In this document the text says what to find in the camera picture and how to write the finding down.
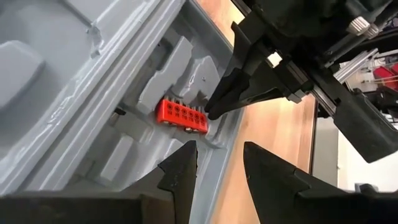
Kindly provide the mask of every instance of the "metal rod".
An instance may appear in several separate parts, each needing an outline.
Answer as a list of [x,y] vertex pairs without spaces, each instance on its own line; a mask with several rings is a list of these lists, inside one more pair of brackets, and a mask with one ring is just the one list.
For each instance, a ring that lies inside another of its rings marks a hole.
[[357,72],[369,59],[377,53],[377,49],[370,50],[369,52],[362,52],[357,57],[352,59],[347,66],[344,66],[335,73],[335,78],[344,83],[350,76]]
[[321,104],[330,116],[336,113],[336,105],[329,99],[329,97],[318,86],[314,86],[311,93],[315,96],[319,104]]

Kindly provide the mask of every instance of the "plastic cavity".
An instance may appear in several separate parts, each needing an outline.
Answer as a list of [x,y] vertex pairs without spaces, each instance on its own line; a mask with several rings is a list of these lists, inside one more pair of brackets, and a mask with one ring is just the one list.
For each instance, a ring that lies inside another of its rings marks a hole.
[[132,137],[122,134],[118,144],[106,162],[104,169],[99,174],[97,179],[98,182],[107,183],[113,181],[119,169],[121,168],[127,153],[131,149],[133,141],[134,140]]
[[137,142],[148,141],[153,133],[153,127],[149,123],[137,118],[132,113],[120,116],[115,128],[122,133],[128,134]]
[[136,108],[144,114],[155,110],[164,93],[182,76],[192,57],[192,44],[181,37],[161,71],[157,71],[141,93]]
[[196,59],[189,70],[189,74],[178,80],[172,91],[185,103],[191,103],[199,93],[209,99],[220,82],[220,75],[213,59],[206,56]]
[[154,169],[163,161],[166,154],[177,150],[182,143],[172,140],[174,132],[174,128],[159,128],[147,144],[136,144],[127,155],[113,182],[113,187],[118,190],[125,189]]
[[20,41],[0,45],[0,110],[32,83],[44,64],[39,53]]

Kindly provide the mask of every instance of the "wooden surface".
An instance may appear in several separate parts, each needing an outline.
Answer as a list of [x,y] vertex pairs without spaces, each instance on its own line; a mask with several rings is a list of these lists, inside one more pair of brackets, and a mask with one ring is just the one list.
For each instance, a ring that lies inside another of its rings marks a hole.
[[[230,29],[242,14],[230,0],[198,0],[218,28],[233,44]],[[309,170],[315,100],[307,96],[296,105],[278,99],[248,106],[235,140],[231,160],[222,183],[213,223],[259,223],[246,182],[243,144],[252,141],[304,171]]]

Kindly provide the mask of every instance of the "gray plastic panel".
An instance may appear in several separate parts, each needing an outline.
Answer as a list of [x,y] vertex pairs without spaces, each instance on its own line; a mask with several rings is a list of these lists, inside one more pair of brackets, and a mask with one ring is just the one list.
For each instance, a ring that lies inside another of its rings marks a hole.
[[158,3],[0,2],[0,55],[18,57],[1,62],[16,72],[0,88],[1,194],[18,188]]
[[156,7],[137,37],[51,145],[21,189],[60,190],[66,186],[129,85],[137,81],[137,73],[177,16],[183,2],[164,0]]
[[[209,223],[242,112],[209,121],[208,134],[200,135],[156,123],[154,110],[164,95],[203,107],[231,55],[195,1],[163,0],[19,190],[120,191],[193,139],[198,173],[190,223]],[[126,115],[113,113],[117,106]]]
[[22,94],[43,66],[40,54],[20,41],[0,45],[0,111]]

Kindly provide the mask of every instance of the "black plastic part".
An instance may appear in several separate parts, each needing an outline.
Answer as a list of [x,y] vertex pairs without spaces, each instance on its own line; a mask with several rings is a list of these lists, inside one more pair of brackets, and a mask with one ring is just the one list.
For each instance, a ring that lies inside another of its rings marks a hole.
[[205,111],[209,119],[253,103],[286,97],[299,103],[305,90],[312,89],[306,74],[293,61],[286,59],[275,68],[267,60],[272,53],[263,42],[264,35],[272,39],[272,47],[288,51],[278,35],[272,35],[258,12],[252,11],[239,25],[233,24],[235,48],[223,78],[211,96]]
[[397,223],[397,194],[349,194],[252,142],[244,144],[244,168],[260,222]]
[[369,13],[369,11],[358,0],[346,0],[345,8],[349,16],[351,16],[351,20],[357,18],[358,16],[365,17],[365,15]]
[[312,121],[312,138],[311,138],[311,154],[310,154],[310,167],[309,167],[309,174],[313,174],[313,163],[315,157],[315,140],[317,138],[317,125],[318,125],[318,106],[317,102],[314,102],[315,106],[313,109],[313,121]]
[[114,110],[114,112],[117,113],[118,115],[121,115],[121,116],[126,115],[126,112],[123,109],[121,109],[121,108],[116,108]]
[[189,223],[195,141],[122,192],[24,192],[0,198],[4,223]]
[[366,162],[374,162],[398,150],[398,130],[361,93],[342,101],[333,118]]
[[398,49],[398,27],[381,32],[377,37],[360,43],[357,47],[341,56],[336,62],[343,63],[352,60],[365,50],[378,49],[379,53]]
[[362,184],[359,186],[359,191],[362,194],[374,195],[377,193],[377,190],[371,184]]
[[389,113],[393,118],[398,118],[398,91],[387,86],[380,86],[373,95],[383,113]]
[[334,101],[332,115],[337,128],[366,162],[374,162],[398,150],[398,130],[360,92],[351,94],[333,74],[312,70],[312,78]]

